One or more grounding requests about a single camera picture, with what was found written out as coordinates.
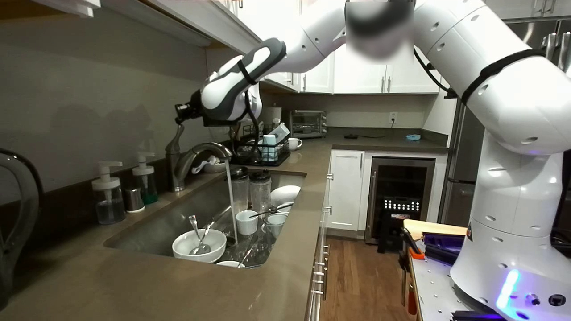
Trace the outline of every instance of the faucet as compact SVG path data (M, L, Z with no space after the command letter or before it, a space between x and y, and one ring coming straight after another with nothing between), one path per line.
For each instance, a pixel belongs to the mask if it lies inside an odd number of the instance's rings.
M185 180L192 171L194 162L197 156L201 156L206 151L215 153L222 162L231 160L233 151L226 147L220 142L201 142L194 146L190 151L181 153L181 135L185 131L185 124L178 124L178 133L176 137L167 144L167 158L169 158L169 171L170 171L170 181L174 190L185 188Z

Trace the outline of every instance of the sink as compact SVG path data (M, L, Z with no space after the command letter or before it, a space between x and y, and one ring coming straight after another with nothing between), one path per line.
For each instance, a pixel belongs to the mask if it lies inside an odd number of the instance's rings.
M306 172L272 172L272 190L283 185L301 185L304 183ZM203 185L181 199L176 199L169 206L144 217L140 222L122 229L112 237L106 246L142 251L149 254L174 256L172 242L185 231L192 229L185 215L195 213L199 217L199 226L217 221L213 228L222 229L229 237L229 246L222 260L242 260L249 249L247 265L261 265L267 262L272 244L276 242L272 231L270 235L260 231L251 237L240 237L240 246L236 246L235 228L233 228L233 210L229 183L224 174L213 181Z

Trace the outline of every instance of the wooden floor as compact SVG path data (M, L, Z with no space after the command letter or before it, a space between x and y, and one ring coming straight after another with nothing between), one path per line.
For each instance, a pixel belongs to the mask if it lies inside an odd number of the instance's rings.
M329 237L329 290L322 321L411 321L402 304L397 253L377 253L365 240Z

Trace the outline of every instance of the refrigerator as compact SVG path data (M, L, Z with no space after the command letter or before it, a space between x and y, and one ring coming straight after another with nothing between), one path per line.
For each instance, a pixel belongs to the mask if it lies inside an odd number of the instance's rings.
M559 48L563 33L571 32L571 19L545 19L545 21L509 21L508 23L515 33L518 33L529 46L543 49L547 55L550 51L552 60L559 62ZM447 167L447 180L443 188L440 221L449 224L467 226L470 219L481 147L483 147L484 126L474 115L474 112L459 101L458 114L454 121L454 131L451 140L451 155ZM570 215L559 215L559 221L570 221L570 237L571 237L571 192L570 199Z

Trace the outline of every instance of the blue light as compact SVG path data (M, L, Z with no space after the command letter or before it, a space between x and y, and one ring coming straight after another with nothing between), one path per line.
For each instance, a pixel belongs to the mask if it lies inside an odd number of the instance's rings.
M502 292L501 292L501 295L499 295L499 299L497 299L497 306L499 306L499 308L506 310L508 301L509 301L509 297L513 295L518 279L520 279L520 270L518 270L518 269L513 269L513 270L508 274L508 278L506 278L506 281L504 281L504 285L502 285Z

